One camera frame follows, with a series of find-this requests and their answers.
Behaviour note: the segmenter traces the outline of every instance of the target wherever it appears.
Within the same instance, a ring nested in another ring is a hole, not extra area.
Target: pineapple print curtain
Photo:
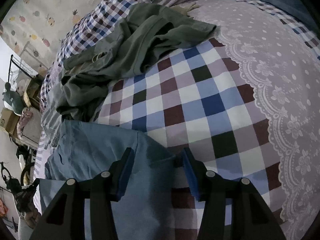
[[[51,67],[61,40],[101,0],[16,0],[0,25],[4,42],[34,70]]]

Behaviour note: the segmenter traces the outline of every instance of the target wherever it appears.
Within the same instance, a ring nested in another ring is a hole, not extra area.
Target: floral lace pattern
[[[218,25],[216,39],[254,88],[269,119],[286,199],[280,217],[287,239],[301,239],[319,211],[320,62],[287,25],[246,3],[199,0],[195,19]]]

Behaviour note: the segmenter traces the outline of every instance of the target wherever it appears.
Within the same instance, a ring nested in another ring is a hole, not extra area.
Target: silver screw
[[[110,174],[110,172],[109,171],[104,171],[103,173],[101,173],[101,177],[103,177],[103,178],[107,178],[107,177],[109,177],[111,174]]]
[[[73,184],[75,184],[76,183],[76,180],[75,179],[68,179],[67,180],[67,184],[69,185],[69,186],[71,186],[71,185],[73,185]]]
[[[216,175],[216,173],[215,173],[214,171],[207,171],[205,174],[206,174],[207,177],[209,177],[209,178],[212,178],[212,177],[214,177],[214,176]]]
[[[247,178],[242,178],[242,179],[241,179],[241,182],[242,182],[243,184],[245,184],[245,185],[249,185],[249,184],[250,184],[250,180],[247,179]]]

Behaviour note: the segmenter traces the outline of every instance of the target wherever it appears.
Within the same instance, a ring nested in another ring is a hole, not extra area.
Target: checkered blanket
[[[68,34],[58,61],[62,63],[65,57],[93,45],[111,32],[110,22],[128,13],[123,9],[118,15],[124,0],[115,1],[118,5],[105,2],[98,7],[98,12],[102,12],[100,16],[106,15],[103,7],[108,7],[109,21],[93,20],[99,26],[89,32],[84,23],[91,24],[89,19],[99,18],[88,16]],[[250,3],[279,17],[320,56],[315,35],[293,17],[257,0],[236,1]],[[52,79],[45,82],[44,94],[51,82]],[[215,38],[191,49],[176,50],[146,74],[113,83],[109,90],[96,120],[98,123],[146,132],[176,153],[183,147],[190,147],[195,158],[204,162],[208,169],[226,179],[246,176],[267,204],[274,202],[275,190],[281,184],[278,156],[268,140],[268,120],[257,111],[253,89],[240,77],[239,65],[228,58],[224,45]],[[50,155],[50,149],[43,150],[43,141],[45,136],[41,138],[35,172],[40,177],[39,170],[44,165],[41,162]],[[172,189],[175,239],[196,239],[204,203],[197,203],[191,196],[183,169],[177,168],[176,173]],[[281,209],[272,206],[271,209],[282,223]],[[230,205],[226,212],[226,224],[230,224]]]

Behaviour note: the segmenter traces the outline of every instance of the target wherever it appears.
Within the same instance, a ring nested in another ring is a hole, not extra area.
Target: green stuffed toy
[[[22,110],[25,106],[20,95],[18,94],[18,92],[11,90],[10,83],[7,82],[4,87],[5,92],[2,93],[4,95],[2,100],[6,101],[12,107],[16,115],[21,116]]]

